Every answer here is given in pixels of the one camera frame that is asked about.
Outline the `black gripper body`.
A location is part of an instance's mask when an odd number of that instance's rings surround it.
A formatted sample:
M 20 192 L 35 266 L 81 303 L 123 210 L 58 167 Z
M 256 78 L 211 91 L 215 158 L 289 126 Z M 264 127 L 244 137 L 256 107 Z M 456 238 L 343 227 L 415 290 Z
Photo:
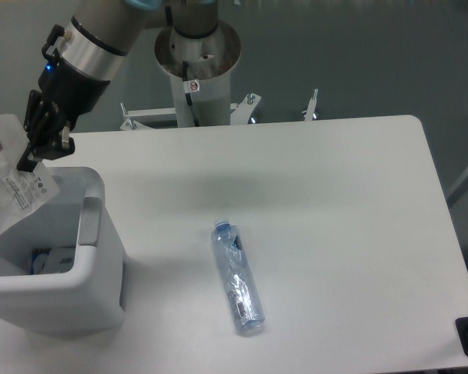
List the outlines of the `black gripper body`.
M 38 86 L 43 95 L 66 115 L 68 121 L 76 122 L 81 115 L 94 109 L 110 82 L 79 72 L 60 56 L 57 48 L 52 54 L 47 53 L 47 50 L 47 46 L 41 49 L 47 63 L 38 79 Z

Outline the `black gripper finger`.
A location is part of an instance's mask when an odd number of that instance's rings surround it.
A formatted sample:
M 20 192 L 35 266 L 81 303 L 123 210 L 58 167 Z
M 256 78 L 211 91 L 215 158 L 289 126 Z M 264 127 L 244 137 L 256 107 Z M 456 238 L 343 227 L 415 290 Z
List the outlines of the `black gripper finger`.
M 61 111 L 56 103 L 38 90 L 31 90 L 23 129 L 27 145 L 17 162 L 18 171 L 32 172 L 44 159 L 51 159 L 57 151 L 61 130 Z
M 70 136 L 69 121 L 51 122 L 41 126 L 34 137 L 31 156 L 36 160 L 57 160 L 75 152 L 74 139 Z

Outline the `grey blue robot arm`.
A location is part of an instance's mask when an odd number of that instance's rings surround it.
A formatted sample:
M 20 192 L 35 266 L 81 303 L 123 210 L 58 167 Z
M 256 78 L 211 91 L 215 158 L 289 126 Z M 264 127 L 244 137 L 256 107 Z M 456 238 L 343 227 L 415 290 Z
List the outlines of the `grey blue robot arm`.
M 170 26 L 198 39 L 218 26 L 216 1 L 82 1 L 67 26 L 54 25 L 41 49 L 46 60 L 29 93 L 23 129 L 28 142 L 17 161 L 32 172 L 43 160 L 75 151 L 70 132 L 91 112 L 145 29 Z

